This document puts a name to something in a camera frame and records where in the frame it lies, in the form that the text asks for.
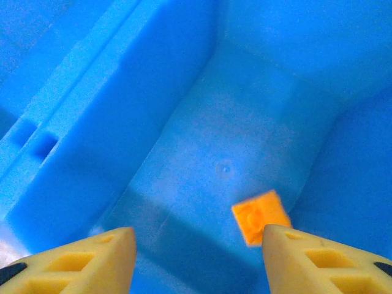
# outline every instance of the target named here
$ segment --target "blue plastic surface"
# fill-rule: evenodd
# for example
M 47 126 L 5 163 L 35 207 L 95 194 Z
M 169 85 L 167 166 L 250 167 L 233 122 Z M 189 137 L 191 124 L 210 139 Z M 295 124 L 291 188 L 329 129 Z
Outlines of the blue plastic surface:
M 268 293 L 230 207 L 276 189 L 391 258 L 390 3 L 3 2 L 0 218 L 32 253 L 131 225 L 131 293 Z

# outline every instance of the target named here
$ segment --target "orange plastic piece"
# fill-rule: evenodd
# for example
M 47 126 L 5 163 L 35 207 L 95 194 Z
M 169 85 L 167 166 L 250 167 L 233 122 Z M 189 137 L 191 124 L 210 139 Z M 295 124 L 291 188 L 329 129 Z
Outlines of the orange plastic piece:
M 274 190 L 233 205 L 232 211 L 248 246 L 262 245 L 265 225 L 292 226 Z

